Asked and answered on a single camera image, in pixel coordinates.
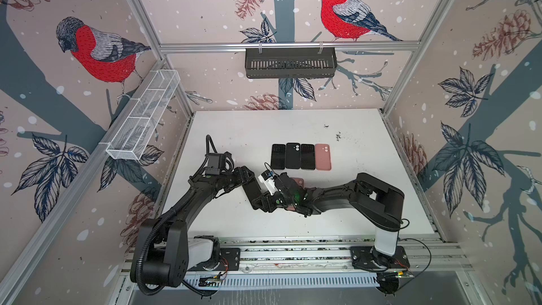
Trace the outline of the black bare phone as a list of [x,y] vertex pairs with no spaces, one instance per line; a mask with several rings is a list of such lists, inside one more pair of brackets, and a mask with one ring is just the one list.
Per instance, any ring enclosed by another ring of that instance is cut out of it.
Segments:
[[316,169],[315,145],[301,144],[301,169],[304,169],[304,170]]

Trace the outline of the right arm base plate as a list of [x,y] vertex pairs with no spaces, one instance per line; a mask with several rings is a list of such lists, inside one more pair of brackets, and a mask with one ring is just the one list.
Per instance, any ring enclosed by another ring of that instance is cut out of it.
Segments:
[[396,247],[392,256],[376,251],[374,247],[361,246],[349,248],[354,269],[371,273],[403,271],[410,269],[410,263],[404,247]]

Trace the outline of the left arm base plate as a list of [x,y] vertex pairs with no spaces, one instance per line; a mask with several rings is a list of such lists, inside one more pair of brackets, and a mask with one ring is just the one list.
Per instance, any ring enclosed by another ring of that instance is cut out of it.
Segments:
[[226,248],[214,250],[211,257],[199,263],[193,271],[226,272],[238,271],[240,264],[240,249]]

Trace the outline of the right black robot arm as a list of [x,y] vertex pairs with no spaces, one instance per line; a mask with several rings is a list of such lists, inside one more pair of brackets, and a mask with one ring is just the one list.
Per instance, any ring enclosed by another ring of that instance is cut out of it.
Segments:
[[398,188],[368,173],[328,188],[302,188],[282,173],[275,178],[275,188],[280,206],[305,217],[330,210],[357,210],[376,227],[374,250],[384,256],[395,255],[405,202],[405,194]]

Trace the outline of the purple phone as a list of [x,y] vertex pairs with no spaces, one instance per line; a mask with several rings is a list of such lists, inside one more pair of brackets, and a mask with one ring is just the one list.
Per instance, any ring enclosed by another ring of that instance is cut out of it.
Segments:
[[273,170],[284,170],[286,158],[286,145],[285,144],[273,144],[271,152],[270,167]]

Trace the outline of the pink phone case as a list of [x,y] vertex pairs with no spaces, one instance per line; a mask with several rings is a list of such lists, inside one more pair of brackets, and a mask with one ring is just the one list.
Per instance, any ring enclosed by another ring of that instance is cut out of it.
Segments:
[[330,171],[332,169],[330,146],[328,144],[317,143],[315,145],[315,165],[320,171]]

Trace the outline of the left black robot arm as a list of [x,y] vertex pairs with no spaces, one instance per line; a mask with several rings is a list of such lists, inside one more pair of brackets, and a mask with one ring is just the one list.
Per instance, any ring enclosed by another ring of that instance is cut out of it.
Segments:
[[184,284],[186,273],[196,267],[214,270],[226,266],[220,243],[213,236],[189,239],[189,228],[203,208],[218,196],[242,187],[257,209],[269,210],[268,191],[261,189],[247,167],[235,167],[231,154],[209,153],[189,177],[189,190],[168,211],[144,221],[138,233],[131,266],[131,281],[144,295]]

